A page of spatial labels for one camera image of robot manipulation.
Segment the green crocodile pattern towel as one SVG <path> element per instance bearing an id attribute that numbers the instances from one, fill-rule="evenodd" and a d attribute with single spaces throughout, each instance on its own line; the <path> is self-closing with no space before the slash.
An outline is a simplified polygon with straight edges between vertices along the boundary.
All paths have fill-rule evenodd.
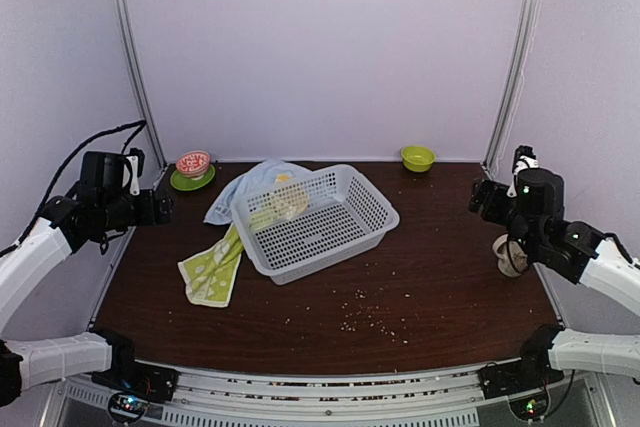
<path id="1" fill-rule="evenodd" d="M 221 226 L 227 230 L 213 246 L 177 264 L 191 304 L 214 308 L 230 304 L 244 246 L 232 222 Z"/>

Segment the white perforated plastic basket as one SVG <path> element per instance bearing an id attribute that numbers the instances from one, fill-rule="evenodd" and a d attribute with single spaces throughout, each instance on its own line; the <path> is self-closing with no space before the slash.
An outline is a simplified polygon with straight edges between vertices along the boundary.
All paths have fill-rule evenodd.
<path id="1" fill-rule="evenodd" d="M 400 223 L 378 188 L 347 164 L 261 187 L 230 209 L 256 271 L 277 285 L 377 247 Z"/>

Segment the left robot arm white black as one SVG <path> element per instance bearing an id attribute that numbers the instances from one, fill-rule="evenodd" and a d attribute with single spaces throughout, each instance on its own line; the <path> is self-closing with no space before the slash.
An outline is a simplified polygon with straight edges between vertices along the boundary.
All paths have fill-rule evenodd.
<path id="1" fill-rule="evenodd" d="M 54 268 L 93 242 L 102 252 L 133 227 L 170 222 L 168 194 L 143 189 L 144 154 L 90 151 L 79 180 L 64 196 L 45 200 L 25 237 L 1 256 L 1 322 L 13 317 Z M 144 380 L 133 342 L 109 329 L 39 341 L 1 342 L 1 403 L 9 405 L 35 386 L 78 374 L 104 375 L 123 391 Z"/>

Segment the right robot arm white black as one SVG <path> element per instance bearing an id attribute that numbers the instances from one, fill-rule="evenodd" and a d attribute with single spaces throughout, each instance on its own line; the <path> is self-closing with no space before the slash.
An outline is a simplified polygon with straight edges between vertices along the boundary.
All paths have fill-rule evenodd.
<path id="1" fill-rule="evenodd" d="M 595 290 L 632 313 L 639 311 L 639 260 L 614 233 L 564 218 L 564 180 L 544 168 L 524 169 L 512 185 L 474 182 L 471 212 L 505 227 L 531 264 Z M 522 345 L 512 377 L 519 387 L 535 387 L 550 371 L 582 370 L 639 377 L 636 335 L 591 334 L 543 326 Z"/>

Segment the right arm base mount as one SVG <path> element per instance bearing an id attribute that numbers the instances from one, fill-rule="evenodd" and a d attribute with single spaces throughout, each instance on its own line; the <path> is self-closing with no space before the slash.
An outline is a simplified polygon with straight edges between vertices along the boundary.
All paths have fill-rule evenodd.
<path id="1" fill-rule="evenodd" d="M 554 401 L 550 386 L 565 377 L 562 370 L 553 368 L 549 351 L 556 337 L 565 331 L 557 325 L 543 325 L 523 343 L 519 358 L 506 363 L 489 362 L 478 370 L 477 375 L 485 399 L 520 394 L 539 389 L 541 399 L 532 397 L 526 401 L 510 401 L 511 413 L 528 425 L 543 423 L 553 416 L 564 404 L 574 385 L 576 371 L 572 370 L 568 386 L 559 400 Z"/>

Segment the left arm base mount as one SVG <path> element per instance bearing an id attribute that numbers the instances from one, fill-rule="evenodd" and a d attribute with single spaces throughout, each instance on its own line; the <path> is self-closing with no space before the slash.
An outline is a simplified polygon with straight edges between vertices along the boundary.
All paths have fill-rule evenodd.
<path id="1" fill-rule="evenodd" d="M 104 372 L 91 374 L 94 384 L 113 391 L 106 411 L 121 426 L 142 419 L 152 403 L 171 401 L 178 380 L 175 369 L 154 366 L 136 360 L 134 342 L 110 329 L 92 329 L 111 347 L 111 364 Z"/>

